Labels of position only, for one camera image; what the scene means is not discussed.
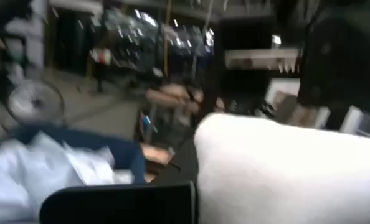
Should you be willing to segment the white cloth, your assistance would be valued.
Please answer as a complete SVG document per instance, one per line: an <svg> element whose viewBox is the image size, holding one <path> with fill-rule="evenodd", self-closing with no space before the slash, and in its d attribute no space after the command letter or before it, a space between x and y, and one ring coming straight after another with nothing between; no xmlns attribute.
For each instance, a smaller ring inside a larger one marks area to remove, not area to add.
<svg viewBox="0 0 370 224"><path fill-rule="evenodd" d="M194 145L200 224L370 224L370 138L213 113Z"/></svg>

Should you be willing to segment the navy fabric bin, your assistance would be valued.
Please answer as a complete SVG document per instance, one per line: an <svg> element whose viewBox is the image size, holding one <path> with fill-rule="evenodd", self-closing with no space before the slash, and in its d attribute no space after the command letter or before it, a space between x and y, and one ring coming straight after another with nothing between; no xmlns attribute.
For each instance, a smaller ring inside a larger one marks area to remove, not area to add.
<svg viewBox="0 0 370 224"><path fill-rule="evenodd" d="M9 137L28 144L39 132L45 133L60 144L66 143L74 148L96 151L108 147L115 161L114 168L131 170L135 184L146 182L145 157L138 142L91 131L70 129L55 124L20 125L17 128L12 128L7 133Z"/></svg>

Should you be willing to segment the white shelf board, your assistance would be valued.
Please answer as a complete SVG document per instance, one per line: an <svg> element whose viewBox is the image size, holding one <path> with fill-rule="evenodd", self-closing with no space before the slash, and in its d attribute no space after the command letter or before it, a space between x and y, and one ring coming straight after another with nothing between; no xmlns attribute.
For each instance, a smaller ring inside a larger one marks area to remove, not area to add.
<svg viewBox="0 0 370 224"><path fill-rule="evenodd" d="M225 65L230 69L279 70L294 72L299 50L294 48L226 50Z"/></svg>

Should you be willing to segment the person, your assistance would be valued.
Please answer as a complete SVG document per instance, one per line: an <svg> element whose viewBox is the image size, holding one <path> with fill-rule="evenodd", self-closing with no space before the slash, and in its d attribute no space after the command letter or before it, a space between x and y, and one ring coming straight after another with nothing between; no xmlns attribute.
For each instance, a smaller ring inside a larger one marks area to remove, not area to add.
<svg viewBox="0 0 370 224"><path fill-rule="evenodd" d="M145 92L137 135L142 142L178 147L192 139L208 94L192 84L167 83Z"/></svg>

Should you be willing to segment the pale blue patterned shirt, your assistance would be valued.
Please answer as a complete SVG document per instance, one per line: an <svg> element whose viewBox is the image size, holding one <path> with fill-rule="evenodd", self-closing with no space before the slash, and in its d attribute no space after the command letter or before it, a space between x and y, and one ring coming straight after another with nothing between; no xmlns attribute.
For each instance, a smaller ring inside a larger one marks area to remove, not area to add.
<svg viewBox="0 0 370 224"><path fill-rule="evenodd" d="M30 144L0 145L0 224L37 221L42 203L58 190L86 185L130 184L133 173L114 168L110 148L72 147L43 132Z"/></svg>

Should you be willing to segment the dark cluttered shelf rack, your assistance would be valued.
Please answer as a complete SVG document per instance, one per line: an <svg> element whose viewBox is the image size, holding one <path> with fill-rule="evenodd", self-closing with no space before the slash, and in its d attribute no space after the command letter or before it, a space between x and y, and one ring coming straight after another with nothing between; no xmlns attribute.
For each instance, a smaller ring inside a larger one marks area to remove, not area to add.
<svg viewBox="0 0 370 224"><path fill-rule="evenodd" d="M118 70L195 77L213 54L214 32L171 15L169 20L138 8L110 6L95 25L101 37L90 51L98 64Z"/></svg>

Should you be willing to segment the round floor fan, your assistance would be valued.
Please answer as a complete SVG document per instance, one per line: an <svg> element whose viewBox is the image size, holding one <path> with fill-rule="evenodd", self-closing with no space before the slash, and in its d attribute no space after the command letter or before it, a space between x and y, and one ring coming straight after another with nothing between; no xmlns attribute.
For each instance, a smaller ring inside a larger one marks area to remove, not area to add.
<svg viewBox="0 0 370 224"><path fill-rule="evenodd" d="M65 101L58 88L45 80L32 78L13 84L4 107L20 124L61 121L65 113Z"/></svg>

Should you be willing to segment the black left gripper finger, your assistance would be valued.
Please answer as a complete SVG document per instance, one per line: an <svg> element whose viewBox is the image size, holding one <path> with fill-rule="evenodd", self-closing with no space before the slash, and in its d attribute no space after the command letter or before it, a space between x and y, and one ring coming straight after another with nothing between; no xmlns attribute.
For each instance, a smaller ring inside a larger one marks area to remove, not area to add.
<svg viewBox="0 0 370 224"><path fill-rule="evenodd" d="M185 141L150 182L69 187L49 196L41 224L199 224L197 156Z"/></svg>

